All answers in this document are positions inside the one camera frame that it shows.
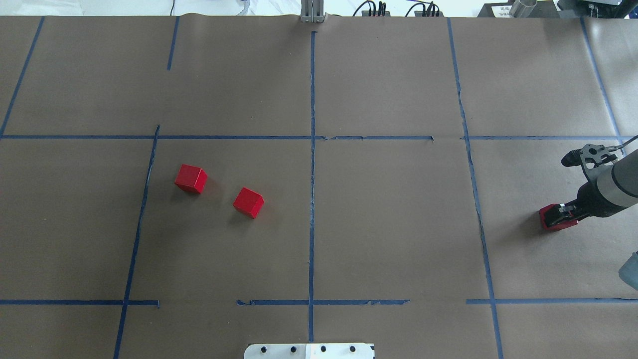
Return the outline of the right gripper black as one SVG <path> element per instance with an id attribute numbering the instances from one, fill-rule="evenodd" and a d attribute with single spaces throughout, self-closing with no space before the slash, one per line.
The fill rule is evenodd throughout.
<path id="1" fill-rule="evenodd" d="M 546 223 L 577 222 L 577 220 L 593 217 L 599 211 L 599 197 L 596 187 L 590 182 L 586 182 L 579 188 L 574 204 L 571 202 L 552 203 L 545 206 L 544 211 L 546 212 Z"/>

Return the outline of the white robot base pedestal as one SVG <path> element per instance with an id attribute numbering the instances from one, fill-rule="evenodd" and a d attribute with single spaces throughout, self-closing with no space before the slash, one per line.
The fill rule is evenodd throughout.
<path id="1" fill-rule="evenodd" d="M 249 345 L 245 359 L 375 359 L 368 343 L 296 343 Z"/>

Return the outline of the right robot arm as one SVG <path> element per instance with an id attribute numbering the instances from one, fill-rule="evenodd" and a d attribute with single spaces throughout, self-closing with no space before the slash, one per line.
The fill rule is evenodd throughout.
<path id="1" fill-rule="evenodd" d="M 561 159 L 565 167 L 580 166 L 587 181 L 575 200 L 540 209 L 544 229 L 565 229 L 588 217 L 606 218 L 637 204 L 637 153 L 619 159 L 615 152 L 621 147 L 587 144 Z"/>

